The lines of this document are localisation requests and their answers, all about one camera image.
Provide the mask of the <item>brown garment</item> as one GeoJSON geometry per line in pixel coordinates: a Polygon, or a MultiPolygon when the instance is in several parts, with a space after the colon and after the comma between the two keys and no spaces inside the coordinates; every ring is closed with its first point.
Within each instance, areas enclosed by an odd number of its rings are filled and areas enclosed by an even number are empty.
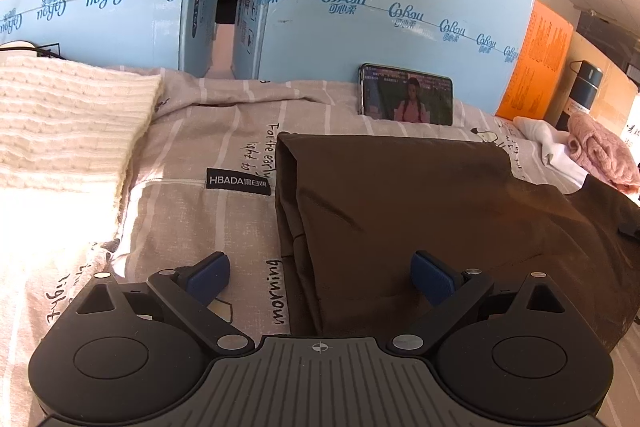
{"type": "Polygon", "coordinates": [[[501,283],[547,273],[605,347],[639,310],[636,204],[588,179],[564,194],[514,176],[488,143],[283,133],[276,210],[295,335],[388,339],[427,309],[410,281],[426,251],[501,283]]]}

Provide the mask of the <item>pink knitted sweater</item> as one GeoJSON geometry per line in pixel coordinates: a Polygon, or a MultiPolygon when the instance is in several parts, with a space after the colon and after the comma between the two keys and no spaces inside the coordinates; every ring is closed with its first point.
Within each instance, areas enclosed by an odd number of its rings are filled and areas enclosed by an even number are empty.
{"type": "Polygon", "coordinates": [[[639,168],[628,146],[588,114],[570,116],[567,150],[590,176],[626,195],[639,194],[639,168]]]}

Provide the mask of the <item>white paper bag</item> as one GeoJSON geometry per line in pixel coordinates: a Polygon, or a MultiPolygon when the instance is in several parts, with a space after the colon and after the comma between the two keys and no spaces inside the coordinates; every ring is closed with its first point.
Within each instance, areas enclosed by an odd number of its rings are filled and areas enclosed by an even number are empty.
{"type": "Polygon", "coordinates": [[[634,97],[623,131],[620,132],[620,139],[628,146],[632,155],[639,154],[640,138],[640,94],[634,97]]]}

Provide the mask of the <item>white folded garment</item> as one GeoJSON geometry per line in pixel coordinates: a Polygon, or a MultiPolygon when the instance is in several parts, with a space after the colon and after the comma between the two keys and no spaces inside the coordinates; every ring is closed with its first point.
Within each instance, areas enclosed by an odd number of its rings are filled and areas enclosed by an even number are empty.
{"type": "Polygon", "coordinates": [[[568,155],[568,133],[556,130],[545,120],[516,116],[513,124],[529,141],[540,146],[542,163],[555,174],[562,176],[574,187],[579,188],[587,178],[587,171],[579,167],[568,155]]]}

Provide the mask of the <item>striped cartoon bed sheet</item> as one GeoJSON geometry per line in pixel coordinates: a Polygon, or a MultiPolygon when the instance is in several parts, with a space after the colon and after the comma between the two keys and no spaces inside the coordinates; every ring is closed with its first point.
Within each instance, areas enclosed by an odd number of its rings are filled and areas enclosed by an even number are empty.
{"type": "Polygon", "coordinates": [[[119,245],[96,247],[86,259],[29,260],[17,296],[6,297],[1,319],[1,421],[40,422],[27,381],[32,350],[85,282],[111,261],[128,281],[190,265],[213,251],[231,260],[230,287],[213,309],[249,334],[285,334],[291,326],[276,205],[272,196],[217,191],[205,184],[210,168],[242,170],[273,179],[277,136],[363,134],[469,141],[495,145],[510,157],[514,176],[570,194],[578,183],[548,161],[546,128],[509,122],[454,104],[451,126],[396,124],[356,111],[354,86],[340,82],[194,79],[164,75],[165,93],[131,164],[119,245]]]}

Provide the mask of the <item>brown cardboard box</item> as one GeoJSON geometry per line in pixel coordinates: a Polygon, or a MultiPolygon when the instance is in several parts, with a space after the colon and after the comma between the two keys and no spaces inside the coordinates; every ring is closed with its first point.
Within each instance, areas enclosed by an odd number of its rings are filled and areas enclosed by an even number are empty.
{"type": "Polygon", "coordinates": [[[598,93],[590,109],[590,116],[608,130],[621,134],[627,124],[638,89],[604,53],[577,32],[574,32],[570,40],[562,74],[547,112],[544,114],[544,120],[549,124],[556,124],[560,118],[570,89],[573,87],[579,63],[582,61],[597,66],[603,72],[598,93]]]}

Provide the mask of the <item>dark blue vacuum bottle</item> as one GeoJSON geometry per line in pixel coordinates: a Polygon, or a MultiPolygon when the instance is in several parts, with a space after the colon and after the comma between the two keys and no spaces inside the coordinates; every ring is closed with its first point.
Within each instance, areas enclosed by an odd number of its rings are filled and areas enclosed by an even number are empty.
{"type": "Polygon", "coordinates": [[[603,72],[587,61],[570,62],[570,71],[574,72],[575,79],[563,112],[568,116],[578,112],[589,113],[598,94],[603,72]]]}

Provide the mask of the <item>orange cardboard box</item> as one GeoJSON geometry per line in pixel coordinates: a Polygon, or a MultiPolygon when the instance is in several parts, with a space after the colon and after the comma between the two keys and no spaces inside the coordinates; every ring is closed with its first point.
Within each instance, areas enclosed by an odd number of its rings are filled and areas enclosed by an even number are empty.
{"type": "Polygon", "coordinates": [[[562,76],[574,26],[535,0],[518,60],[496,115],[542,119],[562,76]]]}

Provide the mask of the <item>cream knitted sweater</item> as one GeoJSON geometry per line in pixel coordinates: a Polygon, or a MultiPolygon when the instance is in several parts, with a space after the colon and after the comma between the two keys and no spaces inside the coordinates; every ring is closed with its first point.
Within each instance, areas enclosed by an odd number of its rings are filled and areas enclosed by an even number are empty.
{"type": "Polygon", "coordinates": [[[10,55],[1,63],[1,185],[116,206],[134,146],[163,93],[159,75],[10,55]]]}

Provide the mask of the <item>black smartphone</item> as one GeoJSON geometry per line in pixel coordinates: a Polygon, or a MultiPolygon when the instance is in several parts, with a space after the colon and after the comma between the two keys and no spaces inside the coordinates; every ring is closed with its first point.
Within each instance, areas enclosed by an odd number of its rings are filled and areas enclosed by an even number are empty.
{"type": "Polygon", "coordinates": [[[454,122],[452,80],[399,67],[362,64],[358,70],[359,113],[409,124],[454,122]]]}

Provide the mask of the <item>light blue carton right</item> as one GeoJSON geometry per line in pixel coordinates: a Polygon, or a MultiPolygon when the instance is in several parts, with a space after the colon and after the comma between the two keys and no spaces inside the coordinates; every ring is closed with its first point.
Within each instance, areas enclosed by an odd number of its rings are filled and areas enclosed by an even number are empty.
{"type": "Polygon", "coordinates": [[[535,0],[239,0],[232,70],[272,82],[354,81],[366,63],[447,77],[492,113],[535,0]]]}

